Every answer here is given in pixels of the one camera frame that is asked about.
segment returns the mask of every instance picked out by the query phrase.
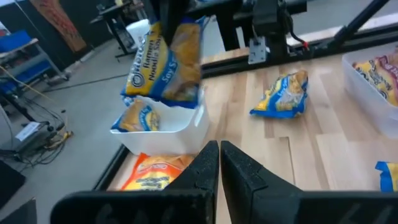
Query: concrete floor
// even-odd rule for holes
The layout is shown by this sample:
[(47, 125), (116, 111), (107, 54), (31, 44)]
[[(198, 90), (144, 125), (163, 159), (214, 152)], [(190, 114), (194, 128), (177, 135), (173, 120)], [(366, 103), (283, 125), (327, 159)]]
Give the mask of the concrete floor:
[[(329, 27), (347, 24), (370, 0), (318, 0), (308, 4), (308, 12), (294, 16), (295, 31), (298, 34), (313, 32)], [(398, 10), (398, 0), (390, 3), (377, 15), (385, 15)], [(204, 56), (224, 51), (218, 26), (210, 22), (204, 34)], [(96, 49), (92, 58), (73, 74), (67, 83), (57, 86), (70, 86), (77, 83), (109, 78), (129, 71), (132, 57), (114, 59), (118, 54), (114, 40)], [(66, 109), (68, 128), (75, 135), (68, 140), (59, 157), (51, 164), (26, 169), (25, 185), (0, 211), (0, 220), (30, 198), (37, 200), (38, 223), (49, 222), (53, 205), (66, 194), (79, 190), (90, 190), (117, 151), (119, 143), (109, 133), (113, 121), (123, 112), (125, 106), (120, 100), (120, 91), (126, 78), (115, 78), (84, 86), (52, 91), (47, 95), (58, 102), (54, 105), (44, 98), (35, 99), (39, 104), (60, 112)], [(31, 111), (37, 119), (40, 117)], [(12, 117), (14, 133), (25, 122), (18, 114)], [(17, 170), (19, 164), (11, 164)]]

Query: white box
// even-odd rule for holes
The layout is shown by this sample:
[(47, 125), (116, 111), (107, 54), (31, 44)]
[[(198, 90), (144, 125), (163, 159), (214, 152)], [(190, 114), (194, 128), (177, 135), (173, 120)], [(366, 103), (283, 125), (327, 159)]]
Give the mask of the white box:
[(148, 102), (160, 117), (159, 131), (111, 133), (132, 153), (153, 156), (159, 154), (197, 154), (210, 125), (204, 93), (195, 109), (168, 107), (150, 98), (137, 96)]
[(365, 62), (375, 57), (392, 54), (398, 43), (382, 45), (370, 49), (344, 54), (342, 58), (345, 74), (345, 88), (369, 115), (374, 125), (389, 138), (398, 138), (398, 107), (390, 104), (352, 64)]

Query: black curtain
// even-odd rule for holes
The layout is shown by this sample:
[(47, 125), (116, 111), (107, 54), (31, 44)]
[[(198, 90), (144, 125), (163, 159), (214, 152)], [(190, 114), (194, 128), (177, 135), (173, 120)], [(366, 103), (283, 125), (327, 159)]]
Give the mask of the black curtain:
[(67, 13), (76, 29), (85, 40), (87, 47), (79, 52), (70, 50), (61, 34), (36, 10), (28, 0), (18, 1), (18, 4), (35, 24), (44, 38), (37, 32), (28, 18), (15, 3), (0, 7), (0, 21), (10, 32), (26, 30), (31, 38), (38, 38), (39, 45), (50, 56), (54, 64), (60, 69), (68, 67), (84, 54), (91, 51), (112, 36), (104, 22), (89, 24), (98, 15), (96, 1), (61, 0), (60, 4)]

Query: instant noodle bag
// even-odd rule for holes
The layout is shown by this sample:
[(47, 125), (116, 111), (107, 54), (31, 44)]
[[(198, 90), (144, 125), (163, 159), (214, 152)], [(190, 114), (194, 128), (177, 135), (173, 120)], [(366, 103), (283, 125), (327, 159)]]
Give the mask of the instant noodle bag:
[(380, 174), (380, 190), (382, 192), (398, 191), (398, 164), (379, 161), (375, 167)]
[(122, 190), (163, 190), (192, 160), (189, 155), (148, 156), (141, 153)]
[(148, 96), (168, 106), (196, 107), (202, 29), (203, 19), (184, 18), (169, 48), (161, 36), (160, 22), (151, 24), (121, 94)]
[(304, 113), (308, 75), (301, 70), (279, 77), (250, 114), (272, 118), (294, 118)]
[(117, 129), (120, 132), (157, 131), (159, 115), (146, 102), (135, 98), (111, 129)]
[(398, 53), (383, 55), (353, 67), (392, 105), (398, 106)]

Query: wooden table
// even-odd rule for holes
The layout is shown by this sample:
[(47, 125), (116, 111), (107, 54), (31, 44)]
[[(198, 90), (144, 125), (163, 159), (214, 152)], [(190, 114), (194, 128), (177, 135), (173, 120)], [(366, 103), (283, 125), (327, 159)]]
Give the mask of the wooden table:
[[(372, 28), (398, 22), (398, 14), (370, 20)], [(307, 34), (333, 35), (337, 28)], [(247, 54), (238, 49), (206, 62)], [(307, 109), (295, 119), (249, 116), (263, 92), (281, 73), (306, 69)], [(379, 190), (377, 161), (398, 162), (398, 140), (381, 135), (344, 89), (341, 55), (235, 73), (203, 81), (211, 119), (204, 142), (226, 139), (302, 190)], [(128, 155), (110, 190), (120, 189), (136, 157)], [(230, 223), (223, 186), (218, 187), (217, 223)]]

